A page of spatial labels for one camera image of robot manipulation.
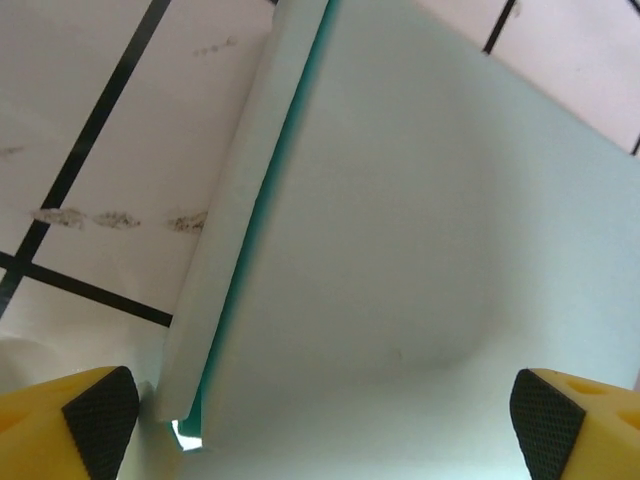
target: yellow plastic part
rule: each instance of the yellow plastic part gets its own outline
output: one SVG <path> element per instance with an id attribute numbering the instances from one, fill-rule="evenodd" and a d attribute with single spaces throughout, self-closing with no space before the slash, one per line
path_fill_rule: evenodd
<path id="1" fill-rule="evenodd" d="M 89 479 L 61 409 L 114 368 L 0 396 L 0 479 Z"/>
<path id="2" fill-rule="evenodd" d="M 552 370 L 533 372 L 586 411 L 561 480 L 640 479 L 640 394 Z"/>

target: black rubber pad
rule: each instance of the black rubber pad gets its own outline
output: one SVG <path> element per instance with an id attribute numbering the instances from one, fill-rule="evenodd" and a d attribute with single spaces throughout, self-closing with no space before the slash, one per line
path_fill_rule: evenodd
<path id="1" fill-rule="evenodd" d="M 560 480 L 586 412 L 531 370 L 518 373 L 510 410 L 532 480 Z"/>
<path id="2" fill-rule="evenodd" d="M 62 408 L 91 480 L 115 480 L 140 410 L 131 372 L 118 367 Z"/>

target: black line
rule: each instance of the black line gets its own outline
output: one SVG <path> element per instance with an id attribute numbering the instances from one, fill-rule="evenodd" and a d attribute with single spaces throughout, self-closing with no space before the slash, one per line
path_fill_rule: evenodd
<path id="1" fill-rule="evenodd" d="M 171 0 L 151 0 L 147 11 L 140 20 L 135 33 L 120 57 L 93 110 L 89 114 L 89 118 L 78 135 L 71 152 L 67 156 L 53 185 L 42 202 L 41 208 L 60 208 L 62 206 L 64 199 L 71 190 L 73 182 L 80 173 L 80 169 L 89 156 L 89 152 L 107 122 L 107 118 L 109 118 L 129 78 L 131 78 L 138 61 L 142 57 L 170 3 Z M 141 303 L 134 302 L 133 300 L 126 299 L 102 290 L 101 288 L 92 287 L 84 282 L 33 265 L 33 258 L 38 248 L 40 248 L 48 230 L 48 224 L 34 220 L 23 238 L 20 247 L 18 247 L 15 258 L 10 259 L 10 268 L 7 269 L 7 273 L 0 281 L 0 318 L 2 318 L 2 314 L 20 285 L 23 276 L 27 275 L 62 289 L 67 289 L 66 287 L 72 288 L 72 290 L 68 291 L 90 298 L 99 303 L 113 306 L 114 308 L 133 315 L 146 318 L 160 325 L 169 324 L 171 316 L 167 313 L 160 312 L 152 307 L 142 305 Z M 9 258 L 6 254 L 0 255 L 0 261 L 9 262 Z"/>
<path id="2" fill-rule="evenodd" d="M 638 0 L 628 0 L 628 1 L 631 4 L 631 6 L 636 9 L 636 12 L 638 12 L 638 15 L 640 15 L 640 2 L 638 2 Z"/>
<path id="3" fill-rule="evenodd" d="M 631 149 L 631 155 L 637 155 L 640 151 L 640 135 L 638 135 L 638 140 L 636 140 L 636 144 Z"/>
<path id="4" fill-rule="evenodd" d="M 69 293 L 79 295 L 89 300 L 107 305 L 136 317 L 149 320 L 163 327 L 171 325 L 172 316 L 156 308 L 136 302 L 122 295 L 109 292 L 102 288 L 68 277 L 39 265 L 29 264 L 24 267 L 24 275 L 38 282 L 51 285 Z"/>
<path id="5" fill-rule="evenodd" d="M 496 42 L 498 41 L 498 37 L 500 36 L 500 33 L 502 32 L 504 24 L 507 23 L 507 19 L 509 18 L 509 14 L 511 13 L 511 9 L 516 4 L 516 1 L 517 0 L 507 0 L 507 3 L 505 3 L 504 8 L 502 9 L 502 13 L 498 17 L 498 21 L 496 22 L 495 26 L 493 27 L 493 31 L 491 32 L 491 35 L 489 35 L 489 40 L 487 40 L 487 44 L 482 49 L 482 51 L 484 53 L 486 53 L 487 55 L 491 54 L 491 51 L 493 50 L 493 47 L 495 46 Z"/>

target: hole in yellow part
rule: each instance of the hole in yellow part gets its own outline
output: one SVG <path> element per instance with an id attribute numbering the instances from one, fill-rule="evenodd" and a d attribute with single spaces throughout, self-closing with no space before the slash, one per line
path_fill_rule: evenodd
<path id="1" fill-rule="evenodd" d="M 9 430 L 16 423 L 20 423 L 27 417 L 24 412 L 2 412 L 0 413 L 0 433 Z"/>
<path id="2" fill-rule="evenodd" d="M 618 412 L 618 416 L 627 425 L 631 425 L 636 430 L 640 430 L 640 410 Z"/>
<path id="3" fill-rule="evenodd" d="M 607 393 L 604 388 L 596 387 L 588 383 L 582 383 L 577 380 L 568 380 L 567 384 L 578 393 L 584 393 L 586 395 L 602 395 Z"/>

